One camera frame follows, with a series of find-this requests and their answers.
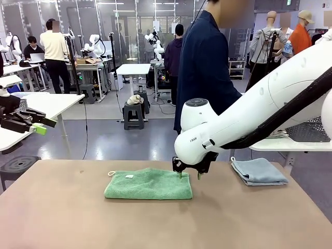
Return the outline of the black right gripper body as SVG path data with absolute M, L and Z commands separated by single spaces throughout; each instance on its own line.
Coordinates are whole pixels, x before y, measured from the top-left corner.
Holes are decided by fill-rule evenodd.
M 198 173 L 208 173 L 211 162 L 216 161 L 218 153 L 207 153 L 201 162 L 194 165 L 189 165 L 182 162 L 177 156 L 172 158 L 173 171 L 177 173 L 182 173 L 186 168 L 191 168 L 197 170 Z

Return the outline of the green terry towel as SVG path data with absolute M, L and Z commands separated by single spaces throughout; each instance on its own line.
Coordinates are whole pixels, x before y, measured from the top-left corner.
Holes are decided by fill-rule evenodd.
M 110 171 L 112 179 L 104 190 L 107 199 L 189 200 L 193 198 L 188 173 L 145 168 Z

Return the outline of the light blue terry towel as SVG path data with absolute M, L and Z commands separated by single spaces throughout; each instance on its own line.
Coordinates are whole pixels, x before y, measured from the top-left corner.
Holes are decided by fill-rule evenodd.
M 231 166 L 246 186 L 281 186 L 288 184 L 288 179 L 267 159 L 258 158 L 238 161 L 231 157 Z

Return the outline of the white side table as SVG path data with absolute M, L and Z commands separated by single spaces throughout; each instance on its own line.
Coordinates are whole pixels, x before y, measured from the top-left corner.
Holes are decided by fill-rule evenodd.
M 71 147 L 68 141 L 68 135 L 65 130 L 65 125 L 62 113 L 78 103 L 84 98 L 84 95 L 77 94 L 50 94 L 50 93 L 32 93 L 28 92 L 25 96 L 28 107 L 36 109 L 46 114 L 47 118 L 57 119 L 57 126 L 62 132 L 64 146 L 67 150 L 67 159 L 71 159 Z M 18 133 L 10 130 L 0 128 L 0 151 L 5 151 L 18 144 L 24 138 L 31 135 L 31 132 Z
M 287 152 L 284 168 L 292 170 L 295 165 L 296 156 L 298 153 L 308 152 L 332 152 L 331 142 L 296 142 L 284 136 L 281 138 L 269 138 L 261 140 L 250 146 L 254 151 L 277 151 Z

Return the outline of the white office desk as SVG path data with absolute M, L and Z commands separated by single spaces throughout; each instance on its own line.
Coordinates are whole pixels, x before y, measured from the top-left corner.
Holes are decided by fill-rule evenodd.
M 42 73 L 42 68 L 38 64 L 31 64 L 29 67 L 20 67 L 16 65 L 4 66 L 4 75 L 16 75 L 21 79 L 19 88 L 23 91 L 42 92 L 46 91 L 49 87 Z

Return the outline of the black plastic stool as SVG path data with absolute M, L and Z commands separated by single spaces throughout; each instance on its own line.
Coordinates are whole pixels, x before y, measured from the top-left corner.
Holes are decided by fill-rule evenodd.
M 0 180 L 3 191 L 6 188 L 6 181 L 16 181 L 41 157 L 38 156 L 19 156 L 8 161 L 0 167 Z

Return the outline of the grey plastic step stool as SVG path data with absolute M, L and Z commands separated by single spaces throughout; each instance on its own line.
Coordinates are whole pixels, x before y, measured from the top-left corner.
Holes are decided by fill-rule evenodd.
M 81 84 L 80 93 L 85 95 L 85 100 L 89 104 L 94 104 L 97 101 L 96 92 L 93 84 Z
M 134 94 L 138 94 L 143 99 L 145 114 L 149 114 L 150 113 L 150 102 L 148 100 L 148 95 L 147 95 L 146 90 L 143 90 L 142 92 L 139 92 L 138 90 L 134 90 Z
M 123 126 L 125 130 L 144 128 L 144 105 L 141 103 L 129 105 L 124 103 L 123 107 Z

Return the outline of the black tripod stand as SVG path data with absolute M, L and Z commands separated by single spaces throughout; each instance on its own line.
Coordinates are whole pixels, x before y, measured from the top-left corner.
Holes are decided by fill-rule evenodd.
M 263 79 L 269 73 L 270 62 L 274 50 L 274 44 L 279 38 L 281 29 L 266 27 L 258 30 L 250 45 L 250 79 L 248 81 L 246 91 L 253 85 Z
M 75 64 L 75 46 L 74 43 L 72 42 L 73 39 L 75 39 L 75 35 L 74 32 L 72 31 L 72 28 L 69 26 L 67 33 L 64 34 L 64 38 L 66 40 L 67 43 L 67 47 L 68 47 L 68 59 L 71 65 L 71 69 L 72 69 L 72 74 L 73 74 L 73 80 L 76 86 L 76 90 L 77 90 L 77 94 L 80 95 L 81 91 L 80 91 L 80 86 L 79 86 L 79 82 L 78 82 L 78 78 L 77 78 L 77 71 L 76 71 L 76 64 Z

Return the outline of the black stand pole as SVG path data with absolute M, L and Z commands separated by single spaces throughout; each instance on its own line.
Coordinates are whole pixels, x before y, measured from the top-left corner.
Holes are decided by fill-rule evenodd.
M 116 61 L 115 61 L 115 51 L 114 51 L 114 39 L 113 39 L 113 32 L 109 33 L 109 40 L 111 42 L 111 48 L 112 48 L 112 62 L 113 62 L 113 71 L 114 76 L 117 76 L 117 68 L 116 68 Z

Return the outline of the white shoe shelf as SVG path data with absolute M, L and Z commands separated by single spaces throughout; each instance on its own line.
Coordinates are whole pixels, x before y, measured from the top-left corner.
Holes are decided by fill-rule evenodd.
M 242 80 L 244 78 L 245 65 L 246 62 L 244 60 L 230 60 L 228 62 L 230 78 Z

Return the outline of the person in navy jacket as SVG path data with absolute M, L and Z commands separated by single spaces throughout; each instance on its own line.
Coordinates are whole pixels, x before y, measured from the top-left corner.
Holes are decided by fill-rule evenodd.
M 249 0 L 207 0 L 205 10 L 186 31 L 179 61 L 174 130 L 180 133 L 186 101 L 203 98 L 220 115 L 241 94 L 228 67 L 229 48 L 222 28 L 231 27 L 245 13 Z

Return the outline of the white standing desk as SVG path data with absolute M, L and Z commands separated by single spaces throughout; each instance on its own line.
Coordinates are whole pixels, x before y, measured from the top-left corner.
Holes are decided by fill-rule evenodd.
M 134 95 L 134 84 L 133 77 L 140 75 L 147 75 L 150 69 L 150 64 L 123 64 L 117 70 L 117 75 L 129 76 L 129 84 L 130 84 L 130 96 Z M 145 118 L 145 110 L 144 110 L 144 126 L 145 122 L 148 120 Z

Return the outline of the grey robot workbench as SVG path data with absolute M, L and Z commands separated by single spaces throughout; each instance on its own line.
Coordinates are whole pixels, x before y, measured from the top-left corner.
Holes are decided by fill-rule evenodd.
M 157 102 L 162 93 L 171 93 L 169 76 L 164 68 L 164 59 L 151 60 L 150 62 L 154 72 L 154 100 Z

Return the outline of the person in dark purple hoodie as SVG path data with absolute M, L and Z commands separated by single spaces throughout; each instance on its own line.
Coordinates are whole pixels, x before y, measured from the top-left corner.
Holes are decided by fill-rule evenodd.
M 164 53 L 164 68 L 169 75 L 171 85 L 171 103 L 174 106 L 176 105 L 177 100 L 177 82 L 183 34 L 183 25 L 177 24 L 175 27 L 175 38 L 167 45 Z

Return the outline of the mannequin in blue floral dress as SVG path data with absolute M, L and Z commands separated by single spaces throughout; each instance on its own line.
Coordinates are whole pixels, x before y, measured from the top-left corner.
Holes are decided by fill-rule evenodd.
M 291 58 L 293 56 L 293 46 L 290 40 L 288 40 L 284 45 L 282 54 L 286 58 Z

